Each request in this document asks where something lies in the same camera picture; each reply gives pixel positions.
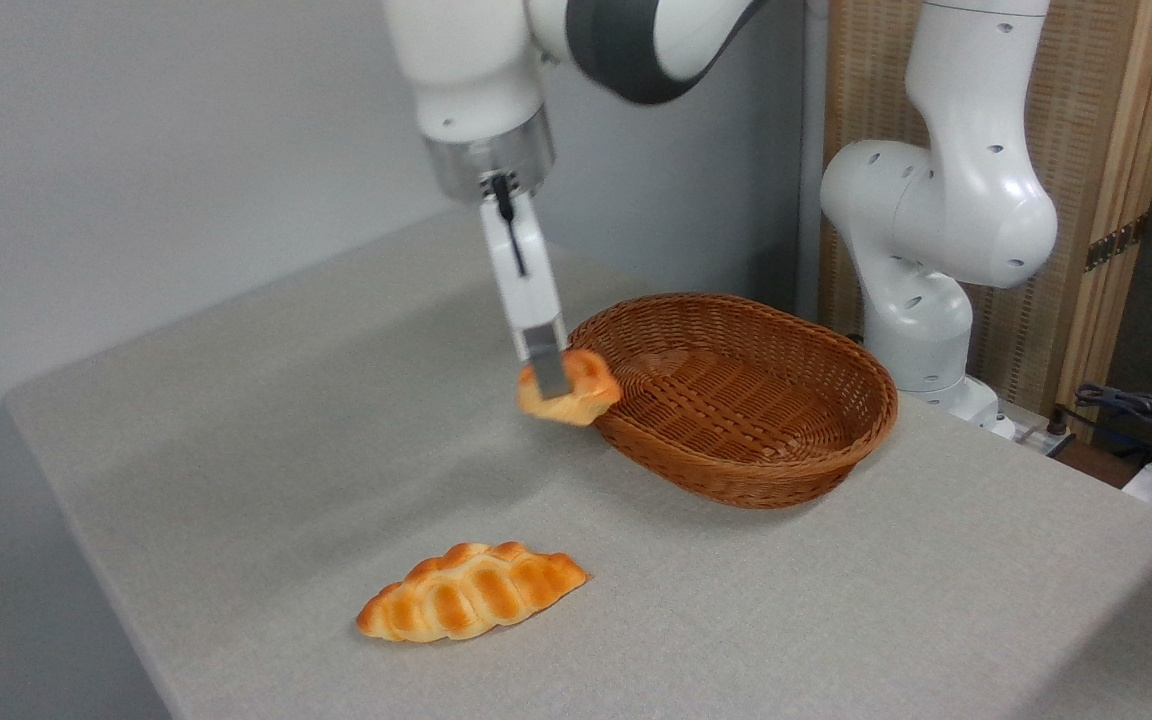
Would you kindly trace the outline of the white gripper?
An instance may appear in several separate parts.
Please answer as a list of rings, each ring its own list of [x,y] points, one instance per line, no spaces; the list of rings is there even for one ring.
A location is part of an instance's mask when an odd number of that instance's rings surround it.
[[[480,218],[507,323],[517,331],[520,361],[535,374],[541,400],[570,395],[563,365],[567,334],[556,278],[529,194],[511,195],[511,223],[497,197],[485,197]]]

